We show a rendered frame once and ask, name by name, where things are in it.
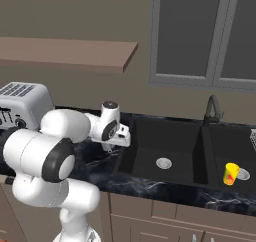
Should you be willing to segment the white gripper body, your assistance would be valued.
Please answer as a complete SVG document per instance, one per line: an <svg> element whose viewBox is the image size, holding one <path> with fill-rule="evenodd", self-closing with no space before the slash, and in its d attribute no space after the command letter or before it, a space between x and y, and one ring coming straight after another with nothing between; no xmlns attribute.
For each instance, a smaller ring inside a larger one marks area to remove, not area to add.
<svg viewBox="0 0 256 242"><path fill-rule="evenodd" d="M107 141L108 144L129 147L131 143L131 134L129 127L123 124L119 125L119 129L116 131L115 135Z"/></svg>

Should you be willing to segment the yellow measuring cup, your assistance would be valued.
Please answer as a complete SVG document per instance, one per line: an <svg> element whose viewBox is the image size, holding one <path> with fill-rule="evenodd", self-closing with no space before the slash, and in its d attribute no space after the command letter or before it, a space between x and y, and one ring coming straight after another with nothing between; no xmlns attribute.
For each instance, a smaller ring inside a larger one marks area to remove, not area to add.
<svg viewBox="0 0 256 242"><path fill-rule="evenodd" d="M227 163L225 165L223 183L227 186L232 186L235 183L240 167L235 163Z"/></svg>

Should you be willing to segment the silver sink drain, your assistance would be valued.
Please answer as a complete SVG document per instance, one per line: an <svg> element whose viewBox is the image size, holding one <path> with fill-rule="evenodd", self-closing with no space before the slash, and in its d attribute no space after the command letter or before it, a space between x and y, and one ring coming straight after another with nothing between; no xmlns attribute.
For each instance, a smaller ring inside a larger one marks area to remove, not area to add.
<svg viewBox="0 0 256 242"><path fill-rule="evenodd" d="M163 170L167 170L172 167L172 162L168 158L159 158L156 160L156 165Z"/></svg>
<svg viewBox="0 0 256 242"><path fill-rule="evenodd" d="M237 178L239 180L242 180L242 181L249 180L250 179L250 173L247 170L241 168L238 175L237 175Z"/></svg>

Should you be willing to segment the grey framed window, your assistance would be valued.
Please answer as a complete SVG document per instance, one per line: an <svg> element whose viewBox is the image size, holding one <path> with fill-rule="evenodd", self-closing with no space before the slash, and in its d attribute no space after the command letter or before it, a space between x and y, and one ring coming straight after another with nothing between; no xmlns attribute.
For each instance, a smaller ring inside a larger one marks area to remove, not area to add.
<svg viewBox="0 0 256 242"><path fill-rule="evenodd" d="M256 91L256 0L151 0L150 81Z"/></svg>

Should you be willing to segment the silver toaster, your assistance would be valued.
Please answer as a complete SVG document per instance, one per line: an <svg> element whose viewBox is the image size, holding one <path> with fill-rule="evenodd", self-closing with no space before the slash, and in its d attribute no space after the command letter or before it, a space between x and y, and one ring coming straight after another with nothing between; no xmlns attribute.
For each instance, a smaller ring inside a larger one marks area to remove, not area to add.
<svg viewBox="0 0 256 242"><path fill-rule="evenodd" d="M43 84L10 82L0 88L0 129L38 130L42 117L54 108Z"/></svg>

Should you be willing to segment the black double basin sink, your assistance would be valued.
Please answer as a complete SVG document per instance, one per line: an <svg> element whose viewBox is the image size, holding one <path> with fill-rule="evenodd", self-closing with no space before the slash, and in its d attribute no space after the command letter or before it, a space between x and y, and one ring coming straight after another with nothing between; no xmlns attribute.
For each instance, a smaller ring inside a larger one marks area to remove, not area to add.
<svg viewBox="0 0 256 242"><path fill-rule="evenodd" d="M250 128L220 124L204 127L193 121L134 117L130 131L131 145L119 152L117 173L256 194L256 151L250 140ZM156 165L159 158L170 159L172 167L160 169ZM223 175L229 162L247 170L250 179L225 185Z"/></svg>

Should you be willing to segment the thick brown wooden shelf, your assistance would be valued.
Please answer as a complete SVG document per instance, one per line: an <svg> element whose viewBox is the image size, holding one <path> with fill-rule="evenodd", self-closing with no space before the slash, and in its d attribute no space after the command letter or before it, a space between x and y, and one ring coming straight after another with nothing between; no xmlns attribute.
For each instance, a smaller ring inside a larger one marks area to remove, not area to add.
<svg viewBox="0 0 256 242"><path fill-rule="evenodd" d="M123 73L137 42L0 37L0 64Z"/></svg>

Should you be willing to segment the brown cupboard door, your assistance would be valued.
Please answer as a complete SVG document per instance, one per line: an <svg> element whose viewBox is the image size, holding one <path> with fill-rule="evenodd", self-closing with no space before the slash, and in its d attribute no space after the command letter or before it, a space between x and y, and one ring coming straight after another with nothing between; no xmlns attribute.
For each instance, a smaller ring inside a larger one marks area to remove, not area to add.
<svg viewBox="0 0 256 242"><path fill-rule="evenodd" d="M179 226L111 216L113 242L192 242L195 234L201 242L203 232Z"/></svg>
<svg viewBox="0 0 256 242"><path fill-rule="evenodd" d="M224 234L220 232L208 232L204 233L202 242L210 242L210 239L214 238L215 242L256 242L256 235L246 235L239 233Z"/></svg>

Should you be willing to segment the black sink tap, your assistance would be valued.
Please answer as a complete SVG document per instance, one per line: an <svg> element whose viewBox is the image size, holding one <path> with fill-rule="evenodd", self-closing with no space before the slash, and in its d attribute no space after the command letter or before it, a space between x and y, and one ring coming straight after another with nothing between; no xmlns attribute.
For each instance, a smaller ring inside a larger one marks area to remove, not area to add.
<svg viewBox="0 0 256 242"><path fill-rule="evenodd" d="M210 123L218 123L222 117L223 113L220 110L217 97L215 95L211 95L208 99L203 125L208 126Z"/></svg>

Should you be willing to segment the brown false drawer front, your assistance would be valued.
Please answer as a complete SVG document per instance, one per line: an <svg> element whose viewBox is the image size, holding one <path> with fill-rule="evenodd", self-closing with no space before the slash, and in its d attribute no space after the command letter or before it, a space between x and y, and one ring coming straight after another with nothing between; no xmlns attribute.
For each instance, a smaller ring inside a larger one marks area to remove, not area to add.
<svg viewBox="0 0 256 242"><path fill-rule="evenodd" d="M256 217L253 216L114 193L109 194L109 199L111 213L119 216L150 221L180 221L256 235Z"/></svg>

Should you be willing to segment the brown cupboard run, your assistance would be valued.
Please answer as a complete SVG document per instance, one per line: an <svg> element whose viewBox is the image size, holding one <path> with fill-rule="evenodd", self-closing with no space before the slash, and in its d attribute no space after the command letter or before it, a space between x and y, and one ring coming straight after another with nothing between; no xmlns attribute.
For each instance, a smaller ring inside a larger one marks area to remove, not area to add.
<svg viewBox="0 0 256 242"><path fill-rule="evenodd" d="M0 240L52 242L61 230L59 210L20 203L13 196L11 182L11 178L0 175Z"/></svg>

